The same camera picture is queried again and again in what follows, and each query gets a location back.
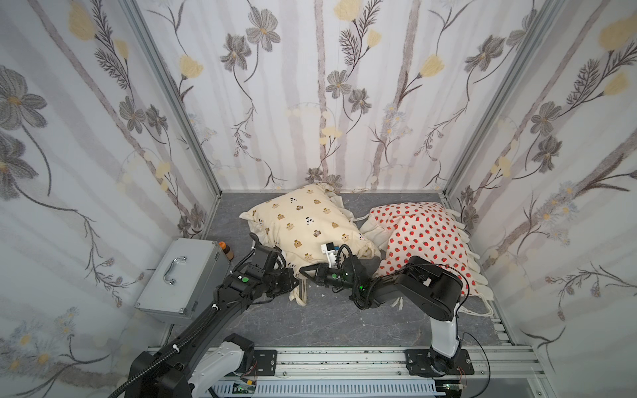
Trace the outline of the cream bear print pillow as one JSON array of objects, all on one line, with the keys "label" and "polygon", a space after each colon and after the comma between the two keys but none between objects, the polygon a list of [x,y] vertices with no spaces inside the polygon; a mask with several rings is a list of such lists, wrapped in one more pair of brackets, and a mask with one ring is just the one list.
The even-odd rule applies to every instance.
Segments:
[{"label": "cream bear print pillow", "polygon": [[300,284],[289,299],[307,305],[305,277],[300,269],[306,265],[326,263],[322,246],[346,245],[342,256],[356,255],[360,260],[379,257],[378,247],[359,231],[354,215],[343,199],[326,183],[313,183],[283,196],[270,199],[240,214],[250,232],[264,245],[282,249],[286,263],[294,269]]}]

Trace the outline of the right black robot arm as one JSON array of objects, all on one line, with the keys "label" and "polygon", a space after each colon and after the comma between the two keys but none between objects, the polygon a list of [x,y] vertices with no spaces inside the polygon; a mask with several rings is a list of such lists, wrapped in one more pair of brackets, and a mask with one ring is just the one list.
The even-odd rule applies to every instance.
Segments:
[{"label": "right black robot arm", "polygon": [[411,301],[430,320],[431,344],[422,359],[408,358],[407,369],[418,376],[441,377],[459,369],[461,343],[457,313],[467,282],[460,276],[421,257],[413,256],[395,274],[371,277],[355,255],[300,269],[303,277],[334,291],[349,290],[360,310],[377,308],[395,299]]}]

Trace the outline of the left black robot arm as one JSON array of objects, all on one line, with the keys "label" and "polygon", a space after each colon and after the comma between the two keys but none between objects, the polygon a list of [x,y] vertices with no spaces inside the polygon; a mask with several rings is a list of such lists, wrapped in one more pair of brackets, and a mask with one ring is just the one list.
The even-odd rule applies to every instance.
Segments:
[{"label": "left black robot arm", "polygon": [[287,295],[299,285],[282,249],[260,243],[217,287],[212,303],[176,338],[156,353],[143,352],[133,361],[128,379],[113,397],[199,397],[224,376],[256,370],[255,344],[232,333],[216,350],[212,341],[248,308]]}]

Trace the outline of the red strawberry print pillow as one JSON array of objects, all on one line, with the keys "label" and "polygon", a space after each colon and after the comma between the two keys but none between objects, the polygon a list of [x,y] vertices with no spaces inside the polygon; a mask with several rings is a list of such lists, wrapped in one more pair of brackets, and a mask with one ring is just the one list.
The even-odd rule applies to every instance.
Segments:
[{"label": "red strawberry print pillow", "polygon": [[493,290],[482,275],[479,256],[469,248],[465,225],[458,212],[437,202],[403,202],[373,207],[360,232],[385,253],[376,276],[395,274],[418,256],[450,270],[463,282],[463,297],[483,300],[490,317]]}]

